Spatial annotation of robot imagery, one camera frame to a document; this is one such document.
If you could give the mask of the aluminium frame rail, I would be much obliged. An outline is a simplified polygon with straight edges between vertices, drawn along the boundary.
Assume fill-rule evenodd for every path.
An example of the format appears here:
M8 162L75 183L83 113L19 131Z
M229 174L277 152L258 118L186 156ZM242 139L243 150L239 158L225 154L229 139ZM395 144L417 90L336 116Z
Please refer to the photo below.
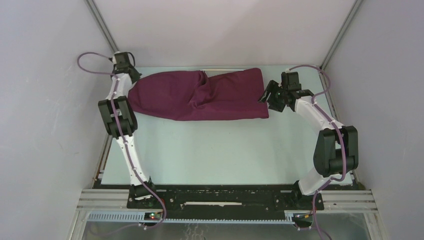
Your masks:
M124 189L84 189L76 209L78 211L147 212L148 208L127 208L129 191ZM377 213L378 207L370 190L323 190L318 203L321 213ZM184 200L180 206L240 207L240 200Z

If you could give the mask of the corner aluminium post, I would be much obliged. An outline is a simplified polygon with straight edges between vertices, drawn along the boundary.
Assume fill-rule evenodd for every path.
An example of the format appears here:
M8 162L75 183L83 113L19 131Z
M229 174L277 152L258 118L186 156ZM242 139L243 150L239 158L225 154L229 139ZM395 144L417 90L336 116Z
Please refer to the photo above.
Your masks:
M322 70L325 70L327 68L328 64L330 63L330 61L333 57L333 55L335 54L336 50L338 49L340 43L342 42L344 36L346 35L349 27L353 23L355 17L357 16L357 14L360 11L360 8L362 7L364 2L365 2L364 0L355 0L353 2L346 18L344 19L339 31L337 32L329 50L327 51L321 65L320 65L320 68Z
M112 57L114 56L114 54L116 52L120 52L118 49L118 45L116 43L116 41L114 40L114 38L112 37L112 33L109 30L106 21L104 20L103 15L101 14L101 11L98 7L98 5L96 4L95 0L85 0L84 1L88 7L88 10L90 11L90 13L93 16L93 19L95 21L95 23L97 24L98 28L100 29L101 34L103 35L104 39L106 40L106 43L108 45L108 47L110 48L110 50L112 51L113 55L107 56L101 53L97 53L97 52L86 52L86 53L82 53L80 57L78 57L78 63L80 58L83 57L83 55L96 55L102 58L107 59L110 63L112 63L113 65L113 69L112 72L100 72L100 71L92 71L92 70L88 70L88 69L84 69L85 72L87 73L91 73L91 74L97 74L97 75L107 75L107 76L113 76L115 75L113 73L114 70L114 64L112 62Z

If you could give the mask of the maroon surgical wrap cloth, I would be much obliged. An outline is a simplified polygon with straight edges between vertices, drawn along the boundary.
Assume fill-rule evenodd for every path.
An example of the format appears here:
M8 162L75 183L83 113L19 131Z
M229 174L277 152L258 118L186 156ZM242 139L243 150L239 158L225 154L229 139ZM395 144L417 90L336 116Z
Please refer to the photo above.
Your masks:
M137 81L128 93L132 109L175 121L267 119L260 103L264 80L259 68L208 76L206 72L166 71Z

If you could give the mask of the left corner aluminium post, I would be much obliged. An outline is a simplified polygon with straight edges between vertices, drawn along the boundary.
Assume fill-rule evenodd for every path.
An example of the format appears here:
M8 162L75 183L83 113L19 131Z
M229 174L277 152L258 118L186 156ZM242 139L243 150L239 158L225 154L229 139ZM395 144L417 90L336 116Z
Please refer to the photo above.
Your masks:
M114 38L112 37L112 33L109 30L106 21L104 20L103 15L101 14L101 11L98 7L98 5L96 4L95 0L85 0L84 1L88 7L88 10L90 11L90 13L93 16L93 19L95 21L95 23L97 24L98 28L100 29L101 34L103 35L104 39L106 40L106 43L108 45L108 47L110 48L110 50L112 51L113 55L107 56L101 53L97 53L97 52L86 52L86 53L82 53L80 57L78 57L78 63L80 58L83 57L83 55L96 55L102 58L107 59L110 63L112 63L113 65L113 69L112 72L100 72L100 71L92 71L92 70L88 70L88 69L84 69L85 72L87 73L91 73L91 74L97 74L97 75L107 75L107 76L113 76L115 75L113 73L114 70L114 64L112 62L112 57L114 56L114 54L116 52L120 52L118 49L118 45L116 43L116 41L114 40Z

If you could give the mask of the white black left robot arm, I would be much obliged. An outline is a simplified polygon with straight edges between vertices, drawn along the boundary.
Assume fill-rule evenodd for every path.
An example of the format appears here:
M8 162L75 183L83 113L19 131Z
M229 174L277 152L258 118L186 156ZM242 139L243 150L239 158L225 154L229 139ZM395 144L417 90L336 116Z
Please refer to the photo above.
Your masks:
M106 132L115 139L123 154L130 177L129 198L145 208L153 208L158 202L158 194L139 158L135 141L138 122L128 99L129 90L140 76L131 64L115 64L110 91L106 99L98 102L98 108Z

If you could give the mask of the right corner aluminium post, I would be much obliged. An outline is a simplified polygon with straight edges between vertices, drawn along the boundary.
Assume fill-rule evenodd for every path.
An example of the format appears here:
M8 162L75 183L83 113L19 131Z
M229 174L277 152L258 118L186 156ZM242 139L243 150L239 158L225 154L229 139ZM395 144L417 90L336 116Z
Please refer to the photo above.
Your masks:
M330 63L330 61L333 57L333 55L335 54L336 50L338 49L340 43L342 42L344 36L346 35L349 27L353 23L355 17L357 16L357 14L360 11L360 8L362 7L364 2L365 2L364 0L355 0L353 2L346 18L344 19L339 31L337 32L329 50L327 51L321 65L320 65L320 68L322 70L325 70L327 68L328 64Z

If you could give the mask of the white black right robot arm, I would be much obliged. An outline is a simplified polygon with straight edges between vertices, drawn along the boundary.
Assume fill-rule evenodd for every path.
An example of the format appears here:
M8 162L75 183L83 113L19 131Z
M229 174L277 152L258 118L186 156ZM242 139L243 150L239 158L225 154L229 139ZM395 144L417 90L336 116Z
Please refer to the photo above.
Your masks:
M289 85L271 80L258 100L267 103L270 110L282 112L285 107L303 117L317 134L313 153L313 168L296 184L291 204L304 209L311 195L320 192L332 182L343 182L346 175L357 167L355 153L348 152L358 143L357 131L329 116L318 104L313 93L302 90L300 84Z

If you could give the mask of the steel instrument tray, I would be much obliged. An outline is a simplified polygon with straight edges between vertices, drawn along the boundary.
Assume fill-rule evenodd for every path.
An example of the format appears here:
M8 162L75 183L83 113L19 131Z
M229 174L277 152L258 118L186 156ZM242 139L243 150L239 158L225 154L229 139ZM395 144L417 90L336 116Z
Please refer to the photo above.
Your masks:
M201 69L200 71L204 72L237 72L237 71L244 71L245 69L224 69L224 68L206 68Z

